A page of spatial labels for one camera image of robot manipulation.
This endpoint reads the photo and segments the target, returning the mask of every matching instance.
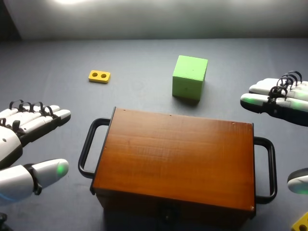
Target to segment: yellow block with two holes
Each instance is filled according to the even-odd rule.
[[[90,82],[108,83],[110,80],[110,73],[105,71],[91,71],[89,75]]]
[[[308,212],[304,214],[293,226],[292,231],[307,231],[308,230]]]

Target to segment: green block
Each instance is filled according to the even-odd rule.
[[[200,100],[207,59],[180,55],[173,72],[172,95]]]

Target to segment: box handle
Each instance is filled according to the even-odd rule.
[[[271,141],[262,137],[254,137],[254,145],[260,145],[268,150],[269,156],[269,192],[270,196],[256,196],[257,204],[268,204],[277,195],[277,175],[276,175],[276,160],[275,148]]]
[[[87,137],[86,137],[86,141],[83,145],[83,148],[82,148],[82,151],[81,151],[81,154],[80,154],[80,158],[79,158],[79,161],[78,161],[78,170],[81,173],[81,175],[86,177],[86,178],[89,178],[89,179],[94,178],[94,172],[86,171],[83,168],[85,167],[85,164],[86,164],[86,160],[87,160],[89,150],[90,150],[93,138],[94,138],[95,131],[99,126],[102,126],[102,125],[109,126],[109,124],[110,124],[110,119],[98,118],[98,119],[96,119],[92,122],[92,124],[89,128],[89,131],[88,131],[88,134],[87,134]]]

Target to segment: tabletop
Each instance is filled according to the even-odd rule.
[[[179,55],[208,59],[205,86],[196,105],[172,97],[172,73]],[[78,158],[91,122],[110,117],[113,107],[254,123],[256,136],[276,149],[277,197],[257,205],[242,231],[290,230],[308,208],[308,197],[287,188],[289,174],[307,167],[307,129],[243,109],[240,96],[265,78],[297,70],[308,80],[308,39],[93,40],[0,43],[0,108],[12,100],[42,101],[71,111],[71,120],[24,148],[15,163],[64,158],[68,174],[40,196],[3,206],[16,231],[155,230],[156,220],[104,213],[81,176]],[[91,70],[111,73],[108,84],[88,81]],[[106,129],[99,128],[86,163],[94,170]],[[269,194],[265,149],[255,148],[256,192]],[[175,230],[219,229],[193,223]]]

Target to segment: wooden box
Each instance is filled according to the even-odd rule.
[[[83,169],[95,130],[107,125],[95,172]],[[269,153],[270,196],[255,191],[254,144]],[[277,193],[272,143],[253,124],[115,108],[91,125],[79,170],[105,209],[238,228]]]

